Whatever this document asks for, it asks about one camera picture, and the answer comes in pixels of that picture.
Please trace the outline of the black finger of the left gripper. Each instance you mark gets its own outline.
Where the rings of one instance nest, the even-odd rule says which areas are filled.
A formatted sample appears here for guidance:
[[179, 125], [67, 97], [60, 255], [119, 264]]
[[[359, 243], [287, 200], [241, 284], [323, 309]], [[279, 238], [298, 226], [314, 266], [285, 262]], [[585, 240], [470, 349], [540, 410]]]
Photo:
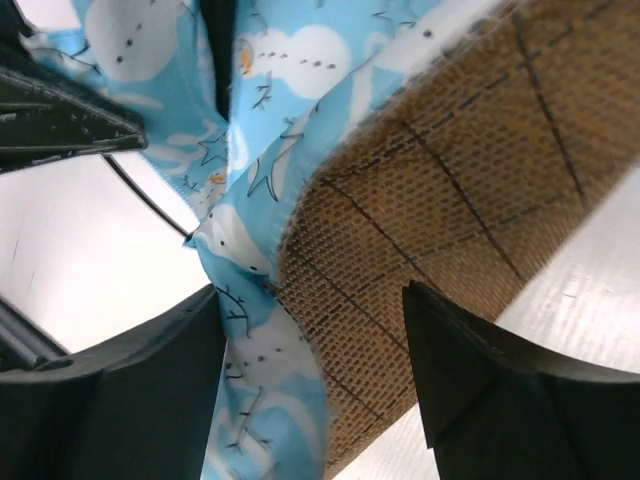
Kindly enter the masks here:
[[1, 171], [147, 146], [143, 120], [1, 41]]

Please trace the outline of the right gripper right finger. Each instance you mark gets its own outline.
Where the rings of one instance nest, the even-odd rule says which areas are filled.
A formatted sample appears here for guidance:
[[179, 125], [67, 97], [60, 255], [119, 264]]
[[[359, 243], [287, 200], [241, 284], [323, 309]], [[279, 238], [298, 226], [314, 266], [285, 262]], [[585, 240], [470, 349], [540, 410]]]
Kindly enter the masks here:
[[639, 377], [528, 341], [411, 282], [404, 321], [441, 478], [635, 479]]

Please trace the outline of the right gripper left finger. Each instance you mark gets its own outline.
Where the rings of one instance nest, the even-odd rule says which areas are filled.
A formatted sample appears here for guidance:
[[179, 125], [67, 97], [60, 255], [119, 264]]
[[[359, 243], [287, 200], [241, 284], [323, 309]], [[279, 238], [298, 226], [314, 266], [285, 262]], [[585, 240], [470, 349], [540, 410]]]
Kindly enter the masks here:
[[5, 479], [196, 479], [225, 339], [213, 287], [69, 354], [1, 307]]

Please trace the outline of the blue patterned pet tent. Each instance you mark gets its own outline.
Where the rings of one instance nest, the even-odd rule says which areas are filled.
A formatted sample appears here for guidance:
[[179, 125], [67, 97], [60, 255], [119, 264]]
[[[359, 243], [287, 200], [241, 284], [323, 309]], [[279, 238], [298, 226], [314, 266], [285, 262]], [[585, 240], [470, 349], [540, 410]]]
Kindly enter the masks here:
[[40, 65], [140, 115], [143, 156], [205, 231], [255, 236], [287, 214], [289, 169], [358, 57], [328, 1], [76, 1], [35, 29]]

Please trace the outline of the blue snowman patterned mat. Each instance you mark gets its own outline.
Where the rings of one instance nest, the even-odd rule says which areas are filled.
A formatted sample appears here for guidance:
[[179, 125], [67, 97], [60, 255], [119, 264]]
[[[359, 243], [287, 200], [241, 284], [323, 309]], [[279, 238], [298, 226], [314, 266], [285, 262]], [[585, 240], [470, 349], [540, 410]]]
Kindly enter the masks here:
[[630, 169], [639, 5], [274, 1], [234, 47], [203, 475], [324, 479], [414, 402], [404, 286], [496, 319]]

